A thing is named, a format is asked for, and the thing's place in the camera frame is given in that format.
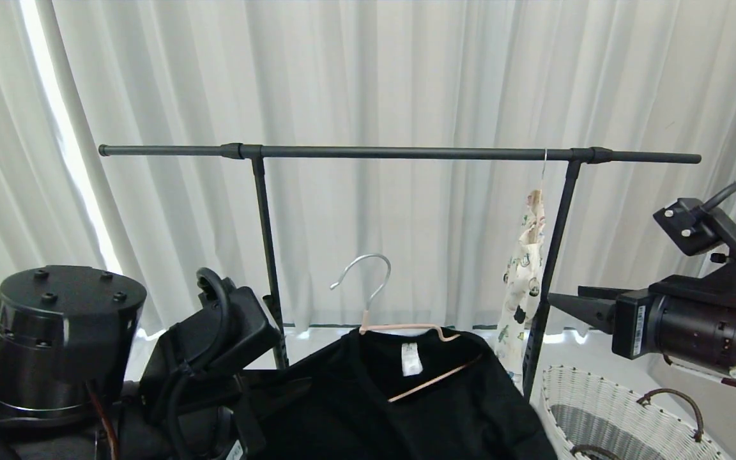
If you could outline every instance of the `curtain fold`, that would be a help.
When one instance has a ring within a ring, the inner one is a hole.
[[[736,174],[732,2],[52,5],[43,22],[56,24],[47,39],[64,50],[77,90],[73,124],[88,127],[79,138],[87,175],[105,178],[93,188],[114,200],[102,213],[125,232],[117,256],[135,260],[126,274],[145,282],[164,325],[195,309],[202,265],[268,290],[251,166],[94,161],[96,144],[601,145],[703,155],[701,165],[584,166],[554,278],[561,292],[641,288],[670,274],[683,257],[651,213]],[[286,321],[358,323],[381,265],[356,269],[337,291],[327,286],[354,257],[379,251],[394,274],[373,321],[495,324],[520,206],[541,170],[267,160]],[[563,180],[564,164],[547,165],[547,238]]]
[[[65,141],[19,4],[0,2],[0,283],[43,265],[105,267]]]

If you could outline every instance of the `white floor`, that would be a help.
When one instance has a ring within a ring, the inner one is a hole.
[[[309,331],[296,333],[291,328],[287,329],[286,344],[289,352],[289,361],[292,363],[297,362],[304,356],[310,355],[310,353],[337,340],[340,335],[348,331],[349,329],[314,327]],[[479,330],[476,332],[490,341],[495,331]],[[138,380],[141,378],[146,361],[149,359],[149,355],[155,345],[155,338],[146,337],[143,332],[139,334],[132,348],[128,370],[126,370],[127,380]],[[599,332],[590,332],[585,337],[572,330],[566,330],[560,334],[546,335],[539,362],[540,370],[546,369],[546,367],[553,364],[564,364],[586,369],[640,393],[660,387],[648,375],[648,357],[628,361],[613,355],[610,344],[611,337]],[[248,366],[248,369],[274,369],[274,361],[271,353],[258,358]],[[541,377],[539,376],[532,394],[532,401],[536,405],[538,405],[540,387]],[[667,395],[656,397],[654,404],[662,406],[676,416],[683,418],[684,421],[694,425],[692,415],[687,413],[686,410],[683,410],[674,399]],[[709,434],[712,434],[710,426],[708,427],[708,431]]]

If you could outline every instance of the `hanging garment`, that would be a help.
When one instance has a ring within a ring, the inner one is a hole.
[[[406,337],[355,329],[284,371],[272,385],[310,378],[309,391],[262,420],[266,450],[257,458],[557,458],[490,346],[473,333],[444,333],[461,336],[443,342],[435,330]]]
[[[541,247],[544,244],[544,198],[541,190],[534,190],[528,195],[526,206],[528,210],[522,218],[522,233],[503,275],[505,301],[493,346],[496,356],[519,391],[523,391],[525,324],[534,317],[541,293],[544,265],[541,259]]]

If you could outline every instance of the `shirt neckline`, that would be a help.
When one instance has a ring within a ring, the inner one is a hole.
[[[471,340],[479,345],[481,355],[485,355],[490,351],[490,347],[484,341],[483,338],[479,337],[473,332],[456,331],[454,329],[446,329],[442,327],[442,333],[446,337],[450,335],[459,334],[461,338],[458,340]],[[399,411],[403,410],[400,405],[394,404],[394,402],[388,402],[388,396],[380,390],[379,387],[371,379],[371,375],[368,373],[365,364],[360,358],[360,341],[363,337],[360,337],[360,331],[357,327],[348,333],[348,358],[351,362],[351,369],[353,369],[354,375],[356,376],[357,383],[362,387],[362,390],[368,395],[368,397],[380,408],[386,411]],[[423,341],[433,340],[438,336],[438,332],[435,329],[429,329],[426,332],[418,335],[397,335],[397,334],[385,334],[382,332],[368,331],[365,333],[366,340],[385,341],[385,343],[401,344],[403,343],[421,343]]]

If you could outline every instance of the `white patterned garment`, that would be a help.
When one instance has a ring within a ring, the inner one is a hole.
[[[519,391],[522,389],[522,344],[525,324],[538,308],[544,262],[544,198],[534,190],[526,198],[528,210],[522,219],[522,234],[505,270],[505,303],[496,327],[493,349]]]

